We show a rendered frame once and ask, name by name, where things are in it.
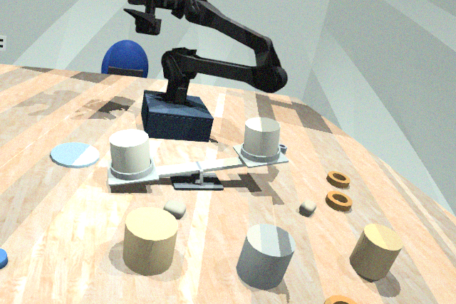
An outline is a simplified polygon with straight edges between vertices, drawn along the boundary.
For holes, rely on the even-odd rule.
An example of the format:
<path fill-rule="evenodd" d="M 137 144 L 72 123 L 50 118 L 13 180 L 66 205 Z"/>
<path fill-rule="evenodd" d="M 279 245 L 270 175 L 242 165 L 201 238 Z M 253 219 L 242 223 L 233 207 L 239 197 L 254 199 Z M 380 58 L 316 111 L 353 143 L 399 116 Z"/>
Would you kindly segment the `beige cylinder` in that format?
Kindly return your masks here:
<path fill-rule="evenodd" d="M 139 207 L 125 220 L 123 260 L 140 275 L 164 273 L 172 264 L 178 222 L 168 211 Z"/>

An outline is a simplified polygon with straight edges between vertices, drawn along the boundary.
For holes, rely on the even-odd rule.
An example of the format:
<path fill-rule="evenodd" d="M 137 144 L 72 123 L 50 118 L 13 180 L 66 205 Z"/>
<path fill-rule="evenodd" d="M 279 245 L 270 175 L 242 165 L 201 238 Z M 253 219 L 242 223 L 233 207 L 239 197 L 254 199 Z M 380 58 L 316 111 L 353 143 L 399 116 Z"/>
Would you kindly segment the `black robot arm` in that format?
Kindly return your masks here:
<path fill-rule="evenodd" d="M 197 50 L 185 47 L 165 51 L 161 64 L 164 78 L 168 79 L 165 94 L 168 103 L 189 105 L 186 99 L 190 80 L 198 73 L 247 83 L 267 93 L 282 89 L 288 81 L 269 37 L 231 20 L 207 0 L 180 0 L 171 12 L 179 20 L 185 15 L 190 23 L 215 28 L 219 32 L 254 50 L 256 66 L 230 63 L 199 57 Z"/>

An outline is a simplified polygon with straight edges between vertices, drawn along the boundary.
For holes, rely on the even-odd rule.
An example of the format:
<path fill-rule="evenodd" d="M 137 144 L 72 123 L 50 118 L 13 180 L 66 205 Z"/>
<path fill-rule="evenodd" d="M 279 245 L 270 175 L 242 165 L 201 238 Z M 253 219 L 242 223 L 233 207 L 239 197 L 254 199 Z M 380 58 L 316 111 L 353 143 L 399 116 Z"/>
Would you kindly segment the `olive-brown cylinder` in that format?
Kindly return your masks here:
<path fill-rule="evenodd" d="M 350 264 L 360 275 L 380 280 L 386 277 L 402 247 L 402 239 L 390 228 L 367 224 L 349 257 Z"/>

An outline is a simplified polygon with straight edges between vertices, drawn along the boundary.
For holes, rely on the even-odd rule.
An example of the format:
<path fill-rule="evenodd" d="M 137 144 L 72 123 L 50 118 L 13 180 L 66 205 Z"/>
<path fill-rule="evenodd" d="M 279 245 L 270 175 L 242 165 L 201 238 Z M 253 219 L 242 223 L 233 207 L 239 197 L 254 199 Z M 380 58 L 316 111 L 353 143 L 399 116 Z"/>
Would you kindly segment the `white balance beam with round pans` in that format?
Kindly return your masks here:
<path fill-rule="evenodd" d="M 112 166 L 112 160 L 108 159 L 109 186 L 136 184 L 149 181 L 154 182 L 158 181 L 159 178 L 170 177 L 175 191 L 223 190 L 224 187 L 215 173 L 204 172 L 214 172 L 240 167 L 264 167 L 289 162 L 289 160 L 280 152 L 279 146 L 276 154 L 266 157 L 249 154 L 244 150 L 244 143 L 241 145 L 234 145 L 233 149 L 239 157 L 159 167 L 155 166 L 153 156 L 150 154 L 150 166 L 138 173 L 120 173 L 115 171 Z"/>

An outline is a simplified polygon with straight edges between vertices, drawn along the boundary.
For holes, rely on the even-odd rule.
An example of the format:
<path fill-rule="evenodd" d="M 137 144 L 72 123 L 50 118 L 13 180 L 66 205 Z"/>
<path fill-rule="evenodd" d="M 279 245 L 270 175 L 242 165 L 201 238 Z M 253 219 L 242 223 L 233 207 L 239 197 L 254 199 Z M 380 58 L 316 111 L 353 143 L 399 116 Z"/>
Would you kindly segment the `pale grey pebble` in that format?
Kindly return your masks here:
<path fill-rule="evenodd" d="M 163 206 L 163 210 L 168 211 L 170 214 L 172 214 L 175 218 L 182 218 L 183 215 L 186 212 L 186 206 L 183 203 L 180 203 L 178 201 L 174 200 L 169 200 L 167 203 Z"/>
<path fill-rule="evenodd" d="M 306 199 L 299 207 L 299 211 L 305 215 L 310 216 L 315 212 L 317 204 L 312 202 L 310 199 Z"/>

